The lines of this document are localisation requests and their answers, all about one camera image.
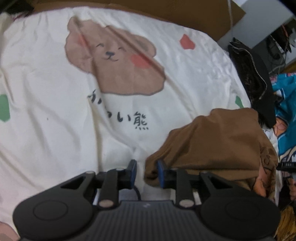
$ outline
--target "metal screw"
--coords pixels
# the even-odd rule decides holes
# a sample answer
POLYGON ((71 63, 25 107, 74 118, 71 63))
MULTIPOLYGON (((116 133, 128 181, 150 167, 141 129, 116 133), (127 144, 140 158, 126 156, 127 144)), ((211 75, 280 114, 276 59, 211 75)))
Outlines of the metal screw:
POLYGON ((194 206, 194 201, 192 201, 192 200, 190 200, 190 199, 183 199, 183 200, 181 200, 180 202, 179 202, 179 205, 181 206, 181 207, 185 207, 185 208, 187 208, 187 207, 193 207, 194 206))

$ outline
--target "green spot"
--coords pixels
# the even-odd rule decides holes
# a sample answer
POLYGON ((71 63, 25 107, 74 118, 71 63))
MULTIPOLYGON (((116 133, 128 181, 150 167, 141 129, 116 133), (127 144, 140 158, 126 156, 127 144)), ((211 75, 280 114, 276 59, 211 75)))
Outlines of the green spot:
POLYGON ((244 108, 244 106, 242 105, 242 100, 237 96, 235 99, 235 103, 239 106, 239 108, 244 108))
POLYGON ((7 95, 0 95, 0 120, 8 121, 10 119, 9 104, 7 95))

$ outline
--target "bed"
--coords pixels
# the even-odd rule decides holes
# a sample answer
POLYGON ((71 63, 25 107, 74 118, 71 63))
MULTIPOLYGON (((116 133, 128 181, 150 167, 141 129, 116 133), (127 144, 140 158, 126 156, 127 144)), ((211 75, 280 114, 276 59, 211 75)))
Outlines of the bed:
POLYGON ((144 183, 145 159, 198 115, 250 107, 212 38, 135 13, 2 13, 0 43, 0 222, 13 228, 23 199, 131 159, 142 199, 170 198, 144 183))

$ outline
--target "bear's nose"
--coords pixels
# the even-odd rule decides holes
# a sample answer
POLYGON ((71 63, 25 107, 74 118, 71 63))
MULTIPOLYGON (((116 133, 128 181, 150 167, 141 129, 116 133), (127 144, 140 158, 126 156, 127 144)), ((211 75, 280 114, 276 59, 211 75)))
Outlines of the bear's nose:
POLYGON ((110 56, 110 57, 113 56, 113 55, 115 55, 115 53, 109 52, 109 51, 107 51, 105 54, 108 55, 108 56, 110 56))

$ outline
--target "black cloth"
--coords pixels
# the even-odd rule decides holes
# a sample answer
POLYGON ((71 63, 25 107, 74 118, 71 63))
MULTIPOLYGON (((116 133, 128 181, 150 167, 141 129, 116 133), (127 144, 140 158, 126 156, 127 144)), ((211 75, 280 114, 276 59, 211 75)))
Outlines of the black cloth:
POLYGON ((259 114, 259 123, 272 128, 276 124, 275 95, 266 65, 258 54, 235 38, 228 45, 228 51, 252 108, 259 114))

